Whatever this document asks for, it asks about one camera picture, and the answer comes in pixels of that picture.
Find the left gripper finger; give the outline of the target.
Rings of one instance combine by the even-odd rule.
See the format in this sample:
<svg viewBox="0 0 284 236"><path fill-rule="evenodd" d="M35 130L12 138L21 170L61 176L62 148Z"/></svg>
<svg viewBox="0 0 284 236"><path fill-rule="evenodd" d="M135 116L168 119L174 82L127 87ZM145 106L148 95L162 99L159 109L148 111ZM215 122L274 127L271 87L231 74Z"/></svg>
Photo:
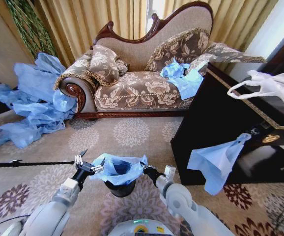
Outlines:
<svg viewBox="0 0 284 236"><path fill-rule="evenodd" d="M82 157L85 155L86 152L87 149L82 151L80 154L75 155L75 160L74 160L75 165L83 165Z"/></svg>
<svg viewBox="0 0 284 236"><path fill-rule="evenodd" d="M105 158L103 158L103 160L102 160L102 162L100 163L100 165L91 167L91 168L90 168L91 171L92 171L93 173L98 173L98 172L103 171L103 169L104 169L104 163L105 163Z"/></svg>

